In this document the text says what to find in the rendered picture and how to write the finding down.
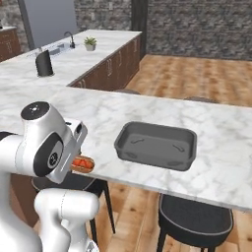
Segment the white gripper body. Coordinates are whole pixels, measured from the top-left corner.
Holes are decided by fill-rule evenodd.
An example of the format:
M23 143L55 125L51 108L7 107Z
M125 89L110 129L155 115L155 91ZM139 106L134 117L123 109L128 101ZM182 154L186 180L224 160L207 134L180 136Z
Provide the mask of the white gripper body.
M80 133L71 135L69 142L64 148L62 159L59 161L59 164L53 171L53 181L55 183L60 184L64 180L75 156L79 154L82 143L84 142L87 134L88 129L86 127L83 127L80 130Z

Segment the hot dog in bun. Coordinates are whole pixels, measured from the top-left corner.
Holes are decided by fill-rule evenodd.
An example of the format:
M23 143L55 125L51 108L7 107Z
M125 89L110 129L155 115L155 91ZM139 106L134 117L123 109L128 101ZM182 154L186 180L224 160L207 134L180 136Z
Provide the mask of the hot dog in bun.
M95 162L90 157L76 156L71 164L71 169L82 173L90 173L95 167Z

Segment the grey tupperware container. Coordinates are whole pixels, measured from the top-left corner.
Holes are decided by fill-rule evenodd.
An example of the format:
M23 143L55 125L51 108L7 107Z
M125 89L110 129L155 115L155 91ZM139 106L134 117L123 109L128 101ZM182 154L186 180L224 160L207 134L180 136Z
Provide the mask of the grey tupperware container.
M197 134L185 128L132 121L123 126L114 148L124 160L186 171L196 157Z

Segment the brown wooden counter cupboards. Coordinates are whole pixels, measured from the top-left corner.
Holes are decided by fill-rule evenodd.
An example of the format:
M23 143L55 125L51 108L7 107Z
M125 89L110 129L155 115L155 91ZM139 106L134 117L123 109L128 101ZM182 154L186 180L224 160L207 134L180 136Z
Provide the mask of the brown wooden counter cupboards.
M137 35L79 77L71 87L102 91L124 89L139 71L139 64L140 37Z

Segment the black cylinder appliance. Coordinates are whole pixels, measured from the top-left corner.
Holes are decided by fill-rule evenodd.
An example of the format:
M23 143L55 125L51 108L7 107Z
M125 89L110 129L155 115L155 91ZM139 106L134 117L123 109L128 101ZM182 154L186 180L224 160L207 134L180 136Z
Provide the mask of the black cylinder appliance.
M48 50L44 50L36 56L35 66L39 77L49 77L54 74Z

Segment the steel sink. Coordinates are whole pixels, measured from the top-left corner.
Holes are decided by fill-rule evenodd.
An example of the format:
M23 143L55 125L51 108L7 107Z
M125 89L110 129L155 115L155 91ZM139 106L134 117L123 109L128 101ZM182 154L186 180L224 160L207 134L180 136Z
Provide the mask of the steel sink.
M50 56L58 55L64 51L67 51L70 49L71 49L71 47L68 43L57 44L57 45L49 48L49 55Z

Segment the green plant in white pot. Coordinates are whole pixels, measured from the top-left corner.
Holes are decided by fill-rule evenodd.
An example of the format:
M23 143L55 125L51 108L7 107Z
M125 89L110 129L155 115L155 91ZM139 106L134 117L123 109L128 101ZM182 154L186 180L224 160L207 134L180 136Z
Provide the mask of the green plant in white pot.
M84 40L84 45L87 51L95 51L97 40L92 36L87 36Z

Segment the black sink tap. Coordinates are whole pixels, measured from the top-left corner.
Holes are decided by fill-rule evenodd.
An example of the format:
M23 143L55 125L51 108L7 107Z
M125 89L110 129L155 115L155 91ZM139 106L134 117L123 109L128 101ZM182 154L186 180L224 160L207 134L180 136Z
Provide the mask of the black sink tap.
M69 36L71 37L70 48L75 48L75 47L76 47L76 44L75 44L75 42L74 42L74 38L73 38L72 33L69 32L69 31L65 31L65 32L64 32L64 36L67 36L67 35L69 35Z

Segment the brown wooden wall cupboards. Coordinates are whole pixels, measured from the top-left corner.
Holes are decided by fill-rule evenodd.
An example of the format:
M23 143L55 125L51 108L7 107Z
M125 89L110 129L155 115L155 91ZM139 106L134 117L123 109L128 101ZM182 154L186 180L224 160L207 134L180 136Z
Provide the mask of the brown wooden wall cupboards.
M0 62L21 54L16 28L0 29Z

